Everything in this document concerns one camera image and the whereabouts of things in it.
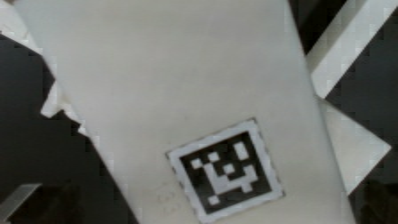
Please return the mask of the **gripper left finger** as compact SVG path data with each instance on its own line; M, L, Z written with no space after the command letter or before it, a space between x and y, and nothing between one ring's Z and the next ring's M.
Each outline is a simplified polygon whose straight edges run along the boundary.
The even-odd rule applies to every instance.
M80 188L21 184L0 202L0 224L83 224Z

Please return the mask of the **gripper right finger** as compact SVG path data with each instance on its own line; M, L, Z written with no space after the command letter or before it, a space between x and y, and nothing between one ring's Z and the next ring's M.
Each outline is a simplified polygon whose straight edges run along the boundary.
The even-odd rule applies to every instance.
M398 183L366 181L357 224L398 224Z

